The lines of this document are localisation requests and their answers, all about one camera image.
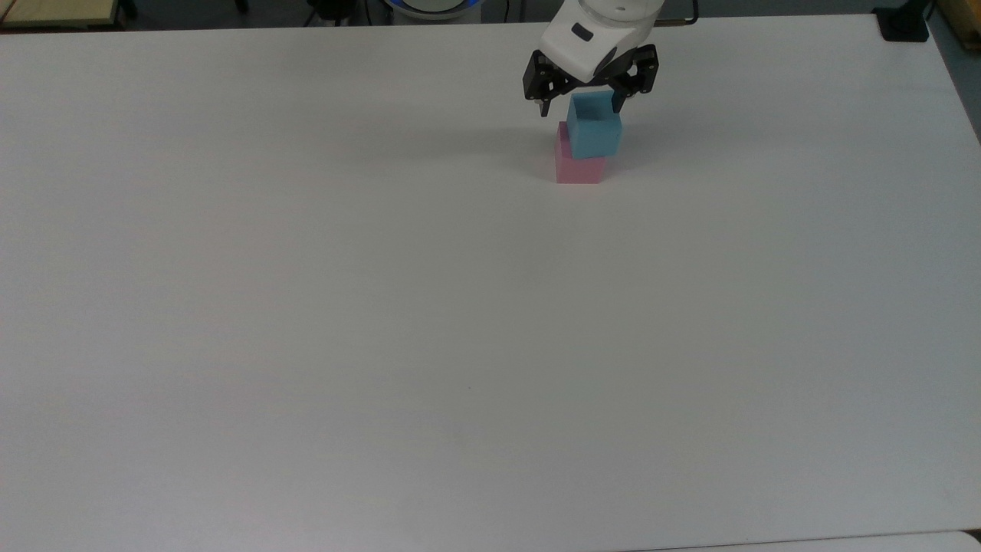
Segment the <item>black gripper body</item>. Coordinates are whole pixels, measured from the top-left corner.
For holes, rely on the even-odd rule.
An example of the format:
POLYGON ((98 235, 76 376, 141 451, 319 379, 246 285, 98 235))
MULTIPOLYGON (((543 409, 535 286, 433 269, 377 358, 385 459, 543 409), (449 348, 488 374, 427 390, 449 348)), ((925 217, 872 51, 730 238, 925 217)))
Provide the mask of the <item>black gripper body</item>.
POLYGON ((553 70, 553 84, 551 84, 551 95, 553 97, 567 94, 571 90, 579 87, 604 87, 605 85, 613 90, 613 77, 624 70, 625 56, 630 56, 630 52, 633 50, 628 50, 615 60, 610 61, 588 81, 578 80, 578 78, 572 77, 571 74, 562 70, 560 66, 557 66, 540 50, 533 51, 533 67, 550 67, 553 70))

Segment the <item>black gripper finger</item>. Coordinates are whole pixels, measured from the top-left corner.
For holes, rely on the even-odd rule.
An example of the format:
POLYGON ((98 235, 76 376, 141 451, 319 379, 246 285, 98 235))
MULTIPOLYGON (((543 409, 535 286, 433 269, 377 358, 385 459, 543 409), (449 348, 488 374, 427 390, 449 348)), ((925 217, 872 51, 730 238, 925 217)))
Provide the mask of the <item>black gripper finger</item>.
POLYGON ((658 49, 654 44, 638 47, 625 56, 624 70, 613 77, 613 108, 622 109, 627 99, 648 94, 658 69, 658 49))
POLYGON ((523 88, 525 99, 537 105, 540 116, 549 116, 553 100, 553 70, 550 67, 526 67, 523 88))

